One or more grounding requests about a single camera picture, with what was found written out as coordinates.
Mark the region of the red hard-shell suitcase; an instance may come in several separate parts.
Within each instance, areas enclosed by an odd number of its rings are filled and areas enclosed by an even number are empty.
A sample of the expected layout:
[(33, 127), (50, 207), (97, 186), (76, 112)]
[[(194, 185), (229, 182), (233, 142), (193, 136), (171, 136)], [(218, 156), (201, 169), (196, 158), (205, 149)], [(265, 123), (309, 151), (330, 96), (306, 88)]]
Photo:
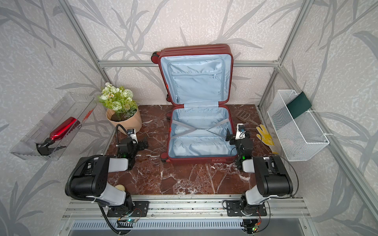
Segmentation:
[(233, 55), (227, 44), (165, 48), (154, 52), (173, 106), (167, 114), (167, 150), (160, 156), (173, 164), (232, 163), (236, 151), (226, 141), (235, 131), (227, 102)]

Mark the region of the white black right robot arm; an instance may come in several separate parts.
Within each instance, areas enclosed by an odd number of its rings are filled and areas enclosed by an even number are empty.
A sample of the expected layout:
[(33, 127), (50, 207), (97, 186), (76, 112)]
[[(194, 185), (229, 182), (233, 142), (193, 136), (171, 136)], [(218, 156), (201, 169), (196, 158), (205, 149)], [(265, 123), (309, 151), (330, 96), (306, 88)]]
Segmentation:
[(234, 145), (234, 161), (238, 170), (252, 173), (256, 185), (242, 194), (238, 201), (226, 201), (228, 216), (266, 216), (265, 202), (271, 198), (282, 198), (293, 193), (293, 183), (277, 154), (261, 157), (253, 156), (254, 143), (244, 132), (232, 135), (227, 131), (226, 140)]

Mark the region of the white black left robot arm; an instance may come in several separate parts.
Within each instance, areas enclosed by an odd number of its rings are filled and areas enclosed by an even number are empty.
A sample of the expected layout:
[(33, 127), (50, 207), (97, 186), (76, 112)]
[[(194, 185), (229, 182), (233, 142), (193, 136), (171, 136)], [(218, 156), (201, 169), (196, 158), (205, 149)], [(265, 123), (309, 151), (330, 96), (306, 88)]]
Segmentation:
[(147, 139), (135, 141), (128, 137), (118, 142), (118, 153), (82, 157), (71, 172), (65, 186), (67, 196), (98, 203), (108, 208), (107, 217), (146, 217), (148, 201), (134, 202), (131, 194), (108, 182), (108, 174), (130, 171), (140, 150), (148, 148)]

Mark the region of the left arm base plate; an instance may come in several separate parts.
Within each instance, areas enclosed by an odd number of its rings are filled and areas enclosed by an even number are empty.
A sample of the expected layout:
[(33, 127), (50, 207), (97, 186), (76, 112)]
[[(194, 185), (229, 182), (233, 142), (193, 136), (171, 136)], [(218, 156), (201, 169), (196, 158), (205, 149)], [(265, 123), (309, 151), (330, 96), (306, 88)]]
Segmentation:
[(135, 201), (131, 205), (110, 206), (107, 217), (146, 217), (149, 201)]

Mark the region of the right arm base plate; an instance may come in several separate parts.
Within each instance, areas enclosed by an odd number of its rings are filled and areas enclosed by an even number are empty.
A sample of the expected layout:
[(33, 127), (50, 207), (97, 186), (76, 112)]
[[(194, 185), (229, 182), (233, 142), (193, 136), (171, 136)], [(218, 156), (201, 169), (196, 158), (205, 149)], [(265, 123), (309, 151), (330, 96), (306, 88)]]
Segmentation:
[(248, 205), (241, 200), (224, 200), (222, 206), (227, 211), (227, 216), (267, 216), (265, 205)]

